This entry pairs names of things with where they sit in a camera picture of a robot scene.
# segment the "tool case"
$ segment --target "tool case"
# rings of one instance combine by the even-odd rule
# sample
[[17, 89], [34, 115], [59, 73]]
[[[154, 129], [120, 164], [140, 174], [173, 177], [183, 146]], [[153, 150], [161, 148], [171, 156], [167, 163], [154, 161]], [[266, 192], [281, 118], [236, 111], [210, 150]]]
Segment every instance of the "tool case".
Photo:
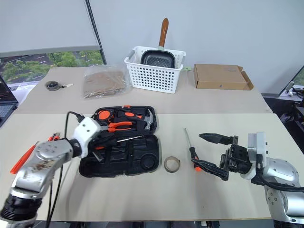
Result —
[[153, 134], [157, 121], [152, 107], [128, 105], [99, 108], [92, 118], [101, 127], [118, 126], [115, 129], [102, 130], [89, 143], [88, 156], [82, 158], [79, 165], [82, 176], [91, 178], [136, 175], [152, 172], [158, 167], [159, 145]]

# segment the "hammer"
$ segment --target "hammer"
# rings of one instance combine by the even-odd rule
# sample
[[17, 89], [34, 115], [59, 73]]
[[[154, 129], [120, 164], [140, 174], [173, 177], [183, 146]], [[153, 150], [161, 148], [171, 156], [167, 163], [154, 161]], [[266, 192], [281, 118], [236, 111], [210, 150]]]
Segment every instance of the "hammer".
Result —
[[141, 121], [145, 121], [147, 123], [146, 127], [144, 128], [145, 130], [150, 130], [150, 126], [153, 123], [154, 117], [152, 112], [150, 111], [150, 109], [148, 109], [149, 111], [149, 116], [144, 116], [144, 115], [137, 115], [134, 113], [130, 113], [130, 112], [122, 112], [121, 114], [125, 117], [127, 117], [129, 120], [141, 120]]

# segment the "laptop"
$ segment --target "laptop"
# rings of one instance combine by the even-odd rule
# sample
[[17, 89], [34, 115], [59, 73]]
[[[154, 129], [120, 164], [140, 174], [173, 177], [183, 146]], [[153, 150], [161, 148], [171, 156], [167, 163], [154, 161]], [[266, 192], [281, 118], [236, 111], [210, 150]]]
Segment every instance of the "laptop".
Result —
[[17, 108], [18, 101], [0, 76], [0, 127]]

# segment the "plastic bag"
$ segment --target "plastic bag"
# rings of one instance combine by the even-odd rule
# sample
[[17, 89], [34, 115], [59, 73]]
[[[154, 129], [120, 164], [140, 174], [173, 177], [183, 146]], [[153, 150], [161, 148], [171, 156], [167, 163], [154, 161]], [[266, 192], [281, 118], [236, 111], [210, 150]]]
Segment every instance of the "plastic bag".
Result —
[[85, 71], [83, 98], [120, 95], [131, 88], [129, 73], [124, 66], [97, 65]]

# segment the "white plastic basket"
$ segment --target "white plastic basket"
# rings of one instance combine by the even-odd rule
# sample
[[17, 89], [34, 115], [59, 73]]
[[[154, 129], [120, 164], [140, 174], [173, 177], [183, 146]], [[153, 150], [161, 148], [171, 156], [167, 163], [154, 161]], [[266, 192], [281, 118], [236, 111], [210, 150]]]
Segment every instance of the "white plastic basket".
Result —
[[140, 89], [174, 94], [180, 72], [183, 68], [182, 63], [185, 59], [186, 52], [165, 49], [165, 51], [171, 52], [175, 57], [174, 69], [140, 64], [143, 53], [151, 49], [157, 50], [157, 48], [153, 47], [136, 46], [129, 56], [124, 59], [129, 70], [132, 86]]

